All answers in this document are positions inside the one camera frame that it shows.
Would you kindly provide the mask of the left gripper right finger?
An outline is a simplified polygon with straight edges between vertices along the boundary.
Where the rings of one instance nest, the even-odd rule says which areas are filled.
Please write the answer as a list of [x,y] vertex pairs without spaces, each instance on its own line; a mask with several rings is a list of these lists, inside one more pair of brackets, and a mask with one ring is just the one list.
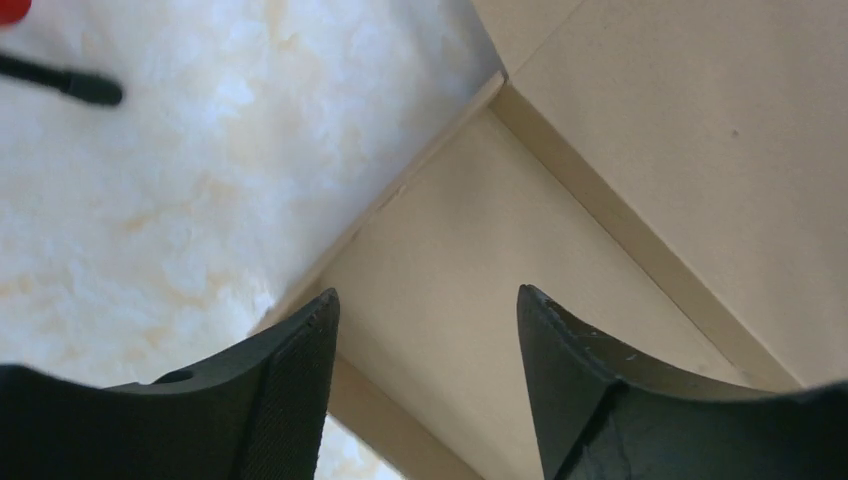
[[774,393],[695,374],[532,285],[517,327],[548,479],[843,479],[847,385]]

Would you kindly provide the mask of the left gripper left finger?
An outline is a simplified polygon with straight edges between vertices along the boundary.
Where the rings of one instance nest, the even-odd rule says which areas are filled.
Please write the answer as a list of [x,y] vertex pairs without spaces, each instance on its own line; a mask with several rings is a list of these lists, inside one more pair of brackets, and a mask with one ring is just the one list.
[[5,479],[310,479],[336,357],[328,289],[289,318],[150,384],[96,388],[1,368]]

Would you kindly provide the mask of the cardboard box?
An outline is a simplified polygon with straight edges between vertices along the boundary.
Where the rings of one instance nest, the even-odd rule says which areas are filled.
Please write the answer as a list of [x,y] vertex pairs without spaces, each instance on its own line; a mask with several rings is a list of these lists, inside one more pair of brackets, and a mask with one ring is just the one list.
[[454,1],[473,99],[286,301],[341,299],[329,410],[414,479],[539,479],[523,284],[642,353],[847,376],[843,1]]

